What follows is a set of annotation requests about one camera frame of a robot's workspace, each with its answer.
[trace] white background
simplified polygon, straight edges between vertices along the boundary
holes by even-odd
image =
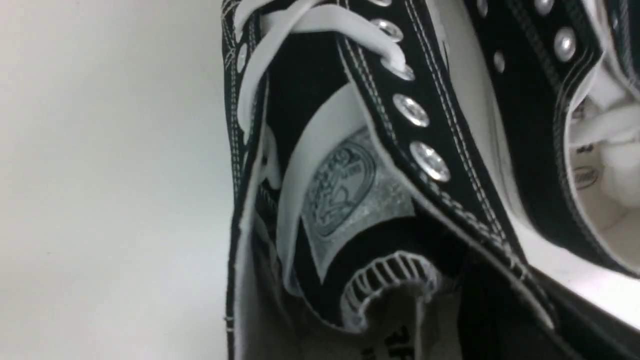
[[[0,3],[0,360],[225,358],[220,0]],[[640,284],[518,228],[640,328]]]

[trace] stitched seam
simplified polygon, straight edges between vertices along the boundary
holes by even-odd
[[[349,4],[348,4],[348,0],[346,0],[346,7],[349,8]],[[353,60],[353,63],[356,67],[356,70],[358,71],[360,77],[362,78],[365,87],[367,88],[367,90],[369,91],[369,94],[374,98],[374,102],[376,103],[376,109],[378,110],[378,113],[380,114],[381,120],[383,121],[383,123],[386,123],[387,126],[385,126],[385,129],[387,130],[387,134],[389,136],[391,136],[394,140],[395,140],[395,134],[392,132],[392,129],[390,128],[390,121],[388,119],[387,113],[385,112],[384,106],[380,103],[380,98],[376,98],[373,95],[373,91],[371,89],[371,85],[368,84],[368,79],[365,77],[364,72],[362,70],[362,68],[360,67],[360,64],[358,63],[355,54],[353,53],[353,51],[351,50],[351,47],[349,45],[349,43],[345,40],[345,45],[347,47],[347,50],[349,51],[349,54],[351,55],[351,59]],[[362,57],[362,64],[365,68],[367,68],[366,65],[366,61],[364,59],[364,57]],[[407,162],[407,164],[409,164],[409,166],[411,166],[412,170],[418,172],[420,174],[420,179],[427,184],[430,188],[431,191],[433,193],[435,193],[437,196],[439,196],[441,198],[441,200],[443,201],[443,203],[447,206],[449,206],[456,214],[458,214],[463,220],[465,220],[468,224],[470,224],[474,229],[476,229],[477,231],[479,231],[482,235],[484,235],[487,238],[493,238],[494,240],[497,240],[498,242],[496,243],[497,246],[499,246],[501,249],[503,249],[503,251],[505,253],[508,253],[508,256],[511,257],[511,266],[513,267],[515,264],[518,264],[518,267],[521,268],[522,273],[523,273],[523,277],[526,277],[526,269],[524,268],[524,266],[522,264],[520,264],[518,262],[517,259],[515,259],[512,255],[511,255],[511,251],[510,249],[507,251],[506,249],[504,249],[501,246],[501,242],[500,242],[500,238],[493,233],[489,233],[488,232],[488,228],[486,225],[482,224],[481,222],[479,222],[477,220],[477,218],[475,217],[474,214],[465,211],[464,208],[462,207],[462,205],[458,202],[456,202],[455,200],[451,199],[451,196],[444,192],[441,191],[441,189],[439,189],[439,187],[433,183],[432,181],[430,181],[426,175],[424,175],[424,173],[417,167],[417,165],[415,165],[413,163],[413,161],[411,159],[409,159],[409,157],[404,153],[404,152],[399,152],[400,156],[402,156],[404,158],[404,160]]]
[[[537,34],[536,28],[531,22],[531,18],[528,16],[526,10],[522,6],[522,3],[518,3],[513,0],[506,0],[506,2],[507,6],[511,9],[511,13],[516,18],[517,23],[520,25],[520,28],[524,31],[531,48],[534,50],[536,55],[538,55],[538,61],[540,65],[542,65],[545,75],[552,85],[554,92],[558,94],[561,88],[560,76],[556,72],[551,57],[545,49],[539,34]]]
[[[622,22],[622,39],[623,39],[623,56],[622,61],[627,70],[628,76],[634,86],[640,86],[640,79],[633,66],[633,57],[631,54],[631,34],[629,32],[629,3],[627,0],[620,1],[620,17]]]
[[[226,69],[229,65],[231,65],[231,63],[233,62],[233,61],[232,61],[232,60],[233,60],[233,58],[234,58],[233,54],[234,54],[234,53],[233,53],[233,51],[229,51],[229,53],[225,56],[225,59],[224,59],[225,69]]]
[[[233,3],[234,0],[223,0],[222,1],[222,8],[225,8],[226,5],[229,5],[230,3]]]
[[[576,18],[579,17],[579,13],[577,13],[577,8],[575,5],[573,5],[571,8],[569,6],[570,5],[567,4],[569,15],[572,18],[572,20],[576,21],[577,20]],[[582,56],[574,63],[567,77],[563,81],[562,91],[556,100],[556,108],[554,111],[554,147],[556,148],[556,167],[558,169],[564,170],[565,174],[567,173],[567,169],[566,169],[566,164],[564,163],[564,136],[563,136],[564,122],[562,121],[562,114],[564,113],[564,109],[566,109],[569,105],[567,102],[568,89],[571,88],[573,84],[578,80],[577,77],[571,77],[570,74],[574,71],[580,73],[588,66],[588,64],[593,59],[593,53],[594,53],[593,51],[590,51],[590,50],[591,48],[587,47],[586,50],[583,52]],[[560,174],[560,172],[558,173],[558,176],[559,176],[559,182],[562,188],[564,190],[570,188],[568,184],[568,176],[563,176],[563,174]],[[591,232],[591,230],[586,227],[584,223],[584,219],[582,218],[582,215],[575,209],[575,206],[572,206],[572,204],[575,204],[575,200],[572,197],[569,197],[570,191],[569,192],[562,191],[562,193],[563,193],[564,201],[565,203],[567,203],[567,208],[569,209],[569,212],[571,213],[571,216],[573,218],[573,221],[575,222],[575,224],[578,225],[585,239],[588,242],[590,242],[590,244],[592,245],[591,246],[592,249],[594,249],[601,256],[608,256],[604,252],[604,250],[601,248],[597,240],[593,237],[593,233]]]
[[[236,50],[236,43],[235,43],[235,38],[231,35],[232,32],[231,30],[229,30],[229,26],[227,25],[226,21],[222,22],[222,33],[224,35],[224,39],[227,40],[227,45],[229,46],[229,48],[232,51]]]
[[[454,125],[456,127],[455,130],[458,132],[458,136],[460,138],[460,142],[462,143],[462,150],[463,150],[464,154],[462,154],[460,152],[460,146],[458,144],[458,140],[455,137],[455,134],[456,134],[455,131],[452,131],[454,133],[454,141],[456,142],[456,148],[458,150],[458,154],[463,159],[463,165],[465,166],[465,170],[467,171],[467,175],[470,176],[472,186],[474,187],[474,191],[476,192],[476,195],[478,196],[478,200],[480,201],[480,203],[481,203],[481,205],[482,205],[482,207],[484,209],[484,212],[488,217],[488,220],[490,222],[493,222],[493,225],[492,225],[493,228],[494,228],[493,230],[498,232],[500,234],[500,237],[502,237],[502,239],[505,239],[506,235],[504,234],[504,231],[502,230],[502,227],[500,226],[500,222],[497,220],[497,218],[495,216],[495,213],[493,212],[491,204],[489,203],[488,199],[486,198],[486,194],[484,193],[484,189],[482,188],[482,186],[480,184],[480,180],[477,177],[476,170],[475,170],[475,168],[473,166],[473,163],[470,160],[470,156],[469,156],[469,153],[467,151],[467,145],[466,145],[466,143],[464,141],[464,137],[462,136],[460,127],[458,125],[456,114],[452,110],[451,98],[449,96],[449,93],[448,93],[447,89],[444,87],[444,82],[442,81],[442,75],[440,73],[441,69],[439,69],[437,62],[435,61],[433,50],[432,50],[432,48],[431,48],[431,46],[430,46],[430,44],[429,44],[429,42],[428,42],[428,40],[426,38],[426,33],[425,33],[424,28],[422,27],[422,24],[420,23],[420,20],[418,18],[417,10],[415,9],[415,6],[413,4],[413,0],[409,0],[408,1],[408,5],[406,3],[405,3],[405,5],[407,7],[407,12],[409,14],[409,18],[411,18],[411,21],[413,23],[413,28],[416,30],[416,33],[418,33],[418,39],[420,39],[420,45],[422,47],[423,53],[425,55],[425,58],[427,59],[427,64],[429,65],[429,69],[431,71],[431,75],[432,75],[432,77],[434,77],[433,73],[435,72],[435,74],[438,76],[438,79],[436,79],[434,77],[434,81],[435,81],[435,83],[437,85],[436,87],[438,89],[438,94],[440,96],[440,101],[442,103],[442,107],[445,109],[445,114],[447,115],[447,121],[449,123],[449,127],[452,130],[454,130],[453,127],[451,126],[451,121],[453,121],[453,123],[454,123]],[[409,5],[413,9],[413,14],[414,14],[415,18],[411,16],[411,11],[410,11],[410,9],[408,7]],[[416,22],[417,22],[417,25],[420,27],[421,31],[418,31],[418,29],[416,28]],[[429,53],[430,53],[431,57],[429,57],[427,52],[425,51],[424,43],[426,43],[426,46],[427,46],[427,48],[429,50]],[[444,95],[445,95],[445,98],[447,100],[447,104],[444,103],[444,99],[442,97],[442,93],[444,93]]]
[[[227,2],[225,5],[223,5],[222,6],[222,17],[226,16],[227,13],[229,11],[231,11],[231,9],[235,8],[239,3],[240,3],[239,0],[233,0],[233,1]]]
[[[223,22],[223,29],[227,27],[227,23]],[[233,54],[231,59],[235,58],[235,49],[230,47],[230,53]],[[234,179],[234,198],[240,187],[240,149],[238,142],[238,124],[237,124],[237,95],[236,95],[236,71],[231,71],[231,164]]]

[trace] high-top sneaker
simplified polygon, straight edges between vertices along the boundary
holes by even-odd
[[[487,141],[499,174],[494,179],[520,240],[550,241],[602,268],[638,277],[640,3],[465,4],[490,70],[487,92],[495,95]],[[467,292],[499,311],[493,320],[481,318],[464,310],[474,306],[463,299],[461,317],[484,324],[478,327],[498,324],[497,333],[521,341],[523,334],[512,327],[515,310],[505,297],[490,296],[499,293],[496,282],[482,270],[473,277],[486,286],[469,286]],[[536,278],[556,310],[555,334],[579,356],[639,358],[640,334],[626,319],[602,311],[546,274]],[[618,296],[624,297],[624,290]],[[465,331],[470,338],[473,330]],[[485,351],[487,343],[490,337],[478,341],[475,351]],[[524,356],[518,349],[507,352]]]
[[[510,2],[469,3],[223,3],[229,359],[580,358],[510,221]]]

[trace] insole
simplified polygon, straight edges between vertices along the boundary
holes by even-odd
[[[604,166],[600,148],[589,145],[574,149],[571,164],[579,203],[587,219],[611,250],[640,266],[640,209],[627,209],[602,190]]]
[[[390,295],[374,306],[373,317],[380,323],[363,336],[347,335],[320,324],[313,314],[303,324],[300,336],[302,360],[458,360],[461,359],[456,330],[459,299],[451,295],[430,304],[426,321],[416,334],[414,300],[402,294]],[[416,336],[421,336],[425,352],[416,354]]]

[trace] silver eyelet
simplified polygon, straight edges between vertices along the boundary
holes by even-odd
[[[240,50],[238,50],[236,67],[238,72],[242,72],[244,70],[244,65],[246,64],[246,44],[242,44]]]
[[[391,71],[392,73],[394,73],[394,75],[401,78],[402,80],[413,81],[415,79],[413,69],[411,69],[411,67],[409,67],[409,65],[407,64],[405,64],[404,69],[401,70],[391,66],[391,63],[385,58],[382,58],[380,62],[382,62],[382,65],[386,67],[387,70]]]
[[[420,168],[422,168],[429,177],[441,183],[446,183],[451,179],[449,167],[447,167],[442,157],[431,147],[414,141],[409,145],[409,151],[411,151],[415,162],[420,165]]]
[[[378,29],[387,34],[394,42],[400,42],[404,37],[404,35],[402,34],[402,30],[400,30],[400,28],[398,28],[393,22],[390,22],[388,20],[373,19],[371,21],[371,24],[377,26]]]
[[[369,0],[370,3],[376,4],[378,6],[389,6],[391,5],[392,0]]]
[[[554,0],[535,0],[534,5],[536,6],[538,14],[545,16],[551,12],[551,9],[554,7],[554,3]]]
[[[489,4],[486,2],[487,0],[477,0],[476,6],[478,7],[478,12],[480,16],[486,17],[486,14],[489,13]]]
[[[413,125],[420,127],[429,126],[429,117],[426,111],[424,111],[422,106],[415,102],[415,100],[403,94],[395,94],[393,101],[398,111]]]
[[[575,33],[570,28],[562,28],[556,34],[554,50],[560,61],[567,62],[575,55]]]
[[[501,51],[496,51],[493,54],[493,66],[495,66],[495,70],[497,70],[499,73],[503,73],[504,72],[504,55],[502,55]]]

